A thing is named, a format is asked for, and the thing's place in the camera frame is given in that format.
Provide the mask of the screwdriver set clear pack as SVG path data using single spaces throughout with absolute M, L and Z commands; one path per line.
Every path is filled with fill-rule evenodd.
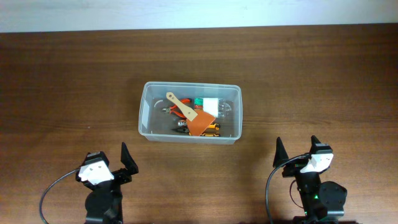
M 224 118 L 232 112 L 232 106 L 223 98 L 195 98 L 194 108 L 203 110 L 215 118 Z

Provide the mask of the orange black long-nose pliers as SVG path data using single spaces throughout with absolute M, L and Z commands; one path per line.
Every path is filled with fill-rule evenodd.
M 200 136 L 205 136 L 205 137 L 220 137 L 221 134 L 219 132 L 220 130 L 220 125 L 218 123 L 214 123 L 209 125 L 205 132 L 201 133 Z M 178 127 L 173 129 L 173 131 L 181 134 L 188 134 L 189 136 L 192 136 L 193 134 L 189 131 L 189 129 L 184 126 L 184 127 Z

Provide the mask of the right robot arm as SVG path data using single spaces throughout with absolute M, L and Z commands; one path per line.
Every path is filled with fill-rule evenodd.
M 266 187 L 269 187 L 276 171 L 282 168 L 283 178 L 294 178 L 302 202 L 300 207 L 304 211 L 304 215 L 294 217 L 292 223 L 338 223 L 345 214 L 343 207 L 348 191 L 336 182 L 321 181 L 320 174 L 330 168 L 333 150 L 316 136 L 311 137 L 311 144 L 308 153 L 290 158 L 281 138 L 277 138 L 274 170 Z

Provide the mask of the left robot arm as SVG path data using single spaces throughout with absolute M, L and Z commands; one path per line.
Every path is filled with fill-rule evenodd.
M 85 200 L 85 224 L 123 224 L 121 186 L 130 183 L 139 168 L 124 142 L 121 143 L 123 168 L 111 171 L 103 151 L 88 153 L 75 179 L 91 190 Z

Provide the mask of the orange scraper wooden handle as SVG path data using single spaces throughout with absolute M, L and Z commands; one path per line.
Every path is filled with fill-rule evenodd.
M 172 92 L 166 98 L 174 103 L 187 119 L 187 126 L 193 136 L 200 136 L 215 121 L 215 117 L 203 110 L 195 110 L 183 104 Z

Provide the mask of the red handled side cutters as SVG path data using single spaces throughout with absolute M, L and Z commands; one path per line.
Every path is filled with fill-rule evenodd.
M 184 98 L 181 100 L 182 103 L 184 104 L 190 104 L 192 102 L 192 99 L 190 98 Z M 168 113 L 168 114 L 174 114 L 178 116 L 179 118 L 185 119 L 185 115 L 180 111 L 177 105 L 173 105 L 170 107 L 162 108 L 163 113 Z

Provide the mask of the orange bit holder strip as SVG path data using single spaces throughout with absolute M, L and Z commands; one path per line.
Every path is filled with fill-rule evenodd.
M 179 127 L 186 127 L 187 126 L 187 122 L 185 120 L 180 120 L 177 122 L 177 125 Z

